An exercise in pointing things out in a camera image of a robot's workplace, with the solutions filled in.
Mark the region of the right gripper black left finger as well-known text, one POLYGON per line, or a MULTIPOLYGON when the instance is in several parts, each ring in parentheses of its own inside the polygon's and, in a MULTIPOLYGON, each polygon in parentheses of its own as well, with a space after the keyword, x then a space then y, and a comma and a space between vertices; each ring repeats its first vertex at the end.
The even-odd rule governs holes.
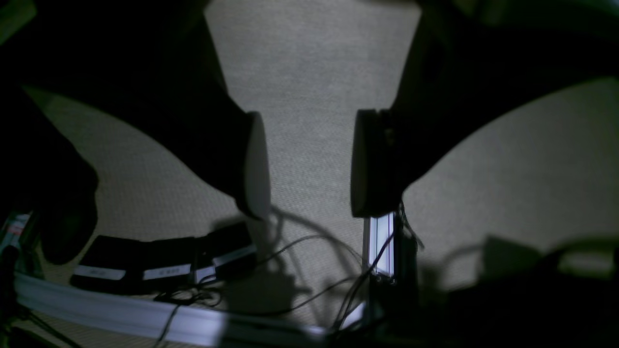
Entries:
POLYGON ((164 111, 164 145, 254 219, 269 214, 265 125, 229 95, 204 15, 207 0, 149 0, 153 53, 145 82, 164 111))

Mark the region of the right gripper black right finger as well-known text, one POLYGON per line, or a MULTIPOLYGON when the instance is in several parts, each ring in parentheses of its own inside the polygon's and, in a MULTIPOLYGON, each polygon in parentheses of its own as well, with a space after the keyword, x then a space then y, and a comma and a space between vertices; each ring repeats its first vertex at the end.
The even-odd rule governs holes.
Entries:
POLYGON ((458 143, 561 89, 618 75, 616 0, 420 0, 393 104, 359 110, 354 217, 380 217, 458 143))

